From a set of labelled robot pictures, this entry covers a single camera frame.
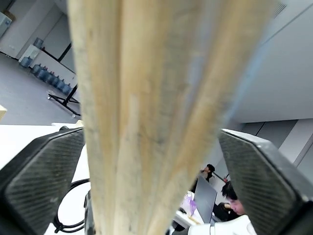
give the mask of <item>ceiling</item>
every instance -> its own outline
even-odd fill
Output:
[[[313,0],[292,3],[275,19],[260,66],[236,98],[238,122],[313,118]]]

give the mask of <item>metal rack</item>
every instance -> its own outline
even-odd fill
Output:
[[[79,101],[75,98],[73,98],[73,95],[75,94],[76,90],[77,90],[78,85],[76,84],[76,86],[72,89],[72,91],[68,94],[68,96],[66,98],[62,98],[59,97],[57,95],[54,94],[48,94],[48,99],[54,99],[55,101],[57,101],[58,103],[60,103],[63,107],[65,107],[66,109],[70,110],[73,114],[72,117],[76,117],[76,116],[80,116],[80,114],[76,111],[74,111],[73,109],[71,109],[67,104],[69,102],[72,103],[76,103],[79,104]]]

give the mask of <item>air vent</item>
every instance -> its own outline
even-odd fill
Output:
[[[274,11],[274,18],[276,18],[280,13],[282,13],[283,10],[287,7],[287,4],[284,4],[282,2],[278,3],[275,11]]]

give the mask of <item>person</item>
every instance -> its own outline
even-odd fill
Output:
[[[215,223],[214,226],[210,224],[194,225],[185,230],[173,231],[170,228],[167,235],[256,235],[255,230],[248,218],[245,215],[245,209],[231,184],[228,181],[222,188],[222,195],[230,202],[231,209],[240,217],[227,222]]]
[[[244,209],[242,203],[239,201],[239,199],[235,193],[235,190],[233,188],[233,185],[231,184],[231,181],[228,181],[222,187],[222,195],[223,195],[223,197],[226,197],[226,199],[230,202],[230,208],[237,215],[245,214],[245,209]]]
[[[206,165],[206,167],[200,171],[199,175],[201,175],[203,178],[207,180],[207,182],[210,182],[210,178],[213,177],[212,173],[215,171],[215,167],[211,164]],[[190,191],[195,193],[196,186],[197,186],[198,178],[195,180],[194,184],[190,188]]]

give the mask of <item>black hair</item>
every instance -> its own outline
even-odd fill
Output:
[[[213,165],[211,165],[211,164],[206,165],[206,167],[209,168],[209,170],[210,170],[211,172],[214,172],[214,171],[215,171],[215,167],[214,167]]]
[[[238,197],[235,193],[235,190],[233,188],[233,185],[230,181],[228,181],[222,188],[222,195],[223,197],[228,197],[231,200],[238,200]]]

